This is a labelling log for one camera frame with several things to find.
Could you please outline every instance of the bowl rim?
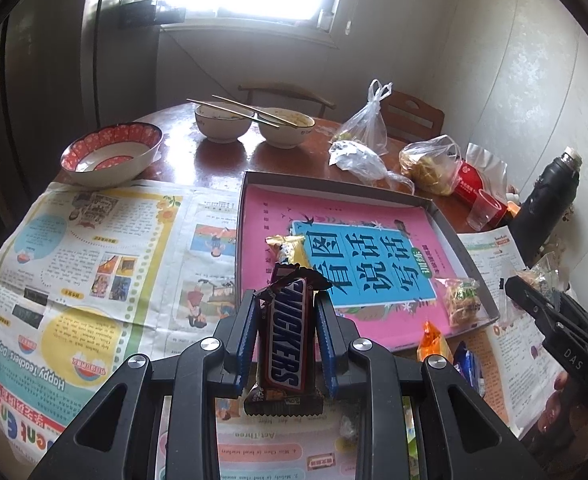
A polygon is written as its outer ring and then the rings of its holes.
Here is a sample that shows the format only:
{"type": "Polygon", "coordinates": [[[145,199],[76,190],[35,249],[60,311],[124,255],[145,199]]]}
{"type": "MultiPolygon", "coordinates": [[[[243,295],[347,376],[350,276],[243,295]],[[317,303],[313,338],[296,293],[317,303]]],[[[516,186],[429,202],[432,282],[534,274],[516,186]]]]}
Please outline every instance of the bowl rim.
{"type": "MultiPolygon", "coordinates": [[[[161,128],[159,128],[158,126],[156,126],[155,124],[152,124],[152,123],[145,123],[143,121],[129,121],[129,122],[125,122],[125,123],[108,124],[107,126],[103,126],[102,128],[99,128],[98,130],[93,130],[93,131],[89,132],[88,134],[83,134],[82,136],[80,136],[77,139],[74,139],[72,142],[70,142],[69,143],[69,146],[65,148],[65,150],[63,151],[63,153],[61,153],[60,160],[59,160],[58,163],[61,166],[61,169],[67,171],[68,173],[94,173],[94,174],[99,174],[102,171],[108,171],[111,168],[115,168],[117,166],[122,166],[123,164],[127,164],[128,162],[131,162],[132,160],[135,160],[135,159],[137,159],[137,158],[139,158],[139,157],[141,157],[141,156],[143,156],[143,155],[151,152],[152,150],[158,149],[158,147],[161,145],[161,142],[163,142],[163,137],[164,137],[164,133],[161,130],[161,128]],[[91,172],[90,171],[77,171],[75,169],[74,170],[68,170],[67,168],[65,168],[63,166],[63,157],[65,157],[69,152],[72,151],[72,146],[74,146],[79,140],[83,140],[83,139],[85,139],[85,137],[88,137],[91,134],[100,133],[103,130],[105,130],[106,128],[115,128],[116,126],[131,126],[132,124],[142,124],[143,126],[151,126],[156,131],[158,131],[158,133],[160,135],[158,137],[158,141],[156,142],[156,144],[154,144],[154,146],[152,146],[151,148],[145,150],[140,155],[137,155],[137,156],[135,156],[133,158],[130,158],[129,160],[124,160],[120,164],[116,164],[114,166],[109,166],[107,168],[101,168],[100,170],[92,170],[91,172]]],[[[121,142],[113,142],[113,144],[122,144],[124,142],[138,142],[138,141],[137,140],[122,140],[121,142]]],[[[143,145],[146,146],[146,144],[144,142],[138,142],[138,143],[139,144],[143,144],[143,145]]]]}
{"type": "MultiPolygon", "coordinates": [[[[211,104],[222,104],[222,105],[229,105],[229,103],[224,103],[221,101],[211,101],[211,104]]],[[[194,108],[194,115],[198,115],[199,117],[202,117],[203,119],[211,119],[212,121],[242,121],[243,119],[246,119],[248,121],[251,121],[251,119],[249,117],[243,117],[241,115],[239,115],[238,117],[207,117],[207,115],[203,115],[203,114],[199,114],[199,109],[203,106],[207,106],[207,105],[198,105],[196,108],[194,108]]],[[[230,113],[234,114],[234,113],[238,113],[235,112],[233,110],[228,110],[230,113]]]]}
{"type": "MultiPolygon", "coordinates": [[[[279,126],[286,126],[288,128],[292,128],[292,129],[295,129],[295,130],[299,130],[299,129],[302,129],[302,128],[314,128],[314,126],[316,126],[316,119],[314,117],[309,116],[307,114],[304,114],[303,112],[299,112],[298,110],[290,110],[289,108],[280,108],[280,107],[277,107],[277,106],[263,106],[263,107],[257,107],[257,108],[259,108],[259,110],[264,110],[267,113],[273,113],[273,110],[285,110],[287,112],[294,112],[295,114],[299,114],[299,115],[302,115],[303,117],[307,117],[309,120],[312,121],[312,124],[310,126],[290,126],[289,124],[287,124],[285,122],[283,124],[279,124],[279,126]]],[[[271,117],[262,116],[260,113],[258,114],[258,116],[261,117],[261,119],[267,119],[269,121],[273,121],[274,120],[271,117]]]]}

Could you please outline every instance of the blue circle on newspaper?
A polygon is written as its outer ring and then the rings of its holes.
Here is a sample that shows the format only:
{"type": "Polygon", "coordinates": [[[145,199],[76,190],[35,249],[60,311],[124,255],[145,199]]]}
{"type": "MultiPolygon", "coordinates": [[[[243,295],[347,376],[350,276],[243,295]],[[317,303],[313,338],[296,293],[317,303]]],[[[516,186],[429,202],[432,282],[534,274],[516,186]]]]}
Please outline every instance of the blue circle on newspaper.
{"type": "Polygon", "coordinates": [[[30,220],[14,241],[17,261],[26,264],[50,254],[65,235],[68,222],[56,215],[42,215],[30,220]]]}

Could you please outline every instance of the silver bolt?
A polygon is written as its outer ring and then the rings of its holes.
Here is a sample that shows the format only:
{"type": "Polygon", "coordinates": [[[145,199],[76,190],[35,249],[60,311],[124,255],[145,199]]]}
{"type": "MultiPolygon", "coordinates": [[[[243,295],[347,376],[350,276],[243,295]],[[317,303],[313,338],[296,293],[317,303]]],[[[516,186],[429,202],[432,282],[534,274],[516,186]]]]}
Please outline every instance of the silver bolt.
{"type": "Polygon", "coordinates": [[[429,364],[432,368],[445,368],[445,365],[448,363],[447,359],[442,355],[430,355],[427,358],[427,364],[429,364]]]}
{"type": "Polygon", "coordinates": [[[145,365],[146,361],[147,359],[144,355],[136,354],[128,359],[128,366],[130,368],[141,368],[143,365],[145,365]]]}
{"type": "Polygon", "coordinates": [[[352,346],[361,352],[365,352],[372,348],[372,341],[365,339],[364,337],[359,337],[358,339],[354,340],[352,346]]]}
{"type": "Polygon", "coordinates": [[[200,342],[200,347],[207,352],[216,350],[219,346],[220,341],[215,337],[206,337],[203,341],[200,342]]]}

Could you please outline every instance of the glossy table surface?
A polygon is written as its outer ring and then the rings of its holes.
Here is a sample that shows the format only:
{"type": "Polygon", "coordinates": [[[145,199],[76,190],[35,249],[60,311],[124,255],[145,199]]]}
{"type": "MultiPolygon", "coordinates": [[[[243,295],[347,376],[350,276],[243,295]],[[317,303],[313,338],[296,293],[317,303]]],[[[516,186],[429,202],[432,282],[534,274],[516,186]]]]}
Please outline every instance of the glossy table surface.
{"type": "MultiPolygon", "coordinates": [[[[317,119],[306,140],[290,150],[274,148],[264,142],[256,123],[252,123],[237,142],[215,144],[200,133],[194,118],[195,106],[191,103],[178,105],[139,119],[155,124],[164,133],[161,158],[139,178],[240,191],[244,172],[251,170],[359,184],[351,173],[328,165],[330,138],[338,127],[333,121],[317,119]]],[[[382,157],[388,170],[398,171],[398,152],[404,145],[398,140],[388,140],[389,153],[382,157]]],[[[57,180],[69,182],[64,172],[57,180]]],[[[417,194],[434,200],[456,232],[471,232],[466,223],[468,206],[454,197],[434,196],[420,190],[417,194]]]]}

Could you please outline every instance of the red patterned bowl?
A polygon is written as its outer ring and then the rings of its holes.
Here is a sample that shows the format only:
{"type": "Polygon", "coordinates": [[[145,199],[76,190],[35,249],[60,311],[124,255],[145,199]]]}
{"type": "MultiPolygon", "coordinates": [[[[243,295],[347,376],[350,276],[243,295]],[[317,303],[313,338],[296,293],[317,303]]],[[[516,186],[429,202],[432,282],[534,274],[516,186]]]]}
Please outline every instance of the red patterned bowl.
{"type": "Polygon", "coordinates": [[[82,186],[118,186],[152,164],[162,139],[154,124],[114,124],[72,142],[60,166],[82,186]]]}

